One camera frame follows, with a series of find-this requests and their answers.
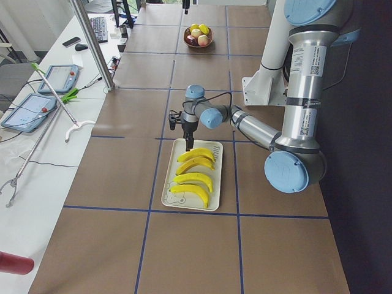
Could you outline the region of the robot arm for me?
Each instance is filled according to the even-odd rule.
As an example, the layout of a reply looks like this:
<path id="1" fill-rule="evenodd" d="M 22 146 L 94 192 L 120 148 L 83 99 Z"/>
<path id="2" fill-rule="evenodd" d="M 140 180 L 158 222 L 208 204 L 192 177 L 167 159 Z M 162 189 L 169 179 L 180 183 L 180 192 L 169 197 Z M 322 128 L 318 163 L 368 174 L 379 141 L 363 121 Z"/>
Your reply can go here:
<path id="1" fill-rule="evenodd" d="M 278 1 L 274 7 L 260 68 L 243 78 L 246 105 L 268 105 L 274 82 L 291 58 L 284 95 L 282 130 L 276 130 L 235 105 L 213 105 L 199 85 L 186 89 L 179 118 L 188 148 L 199 124 L 213 129 L 229 122 L 249 140 L 270 151 L 264 164 L 269 183 L 284 193 L 301 192 L 319 182 L 326 160 L 315 139 L 328 49 L 356 41 L 361 1 Z"/>

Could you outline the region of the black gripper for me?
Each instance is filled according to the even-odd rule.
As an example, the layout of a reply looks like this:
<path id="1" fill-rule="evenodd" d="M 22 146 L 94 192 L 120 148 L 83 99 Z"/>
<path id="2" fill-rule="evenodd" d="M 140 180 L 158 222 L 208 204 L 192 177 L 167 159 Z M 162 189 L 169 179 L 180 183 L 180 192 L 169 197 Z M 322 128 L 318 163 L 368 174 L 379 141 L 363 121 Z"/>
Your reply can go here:
<path id="1" fill-rule="evenodd" d="M 186 151 L 190 151 L 194 146 L 193 133 L 197 130 L 198 117 L 195 115 L 182 115 L 183 137 L 186 140 Z"/>

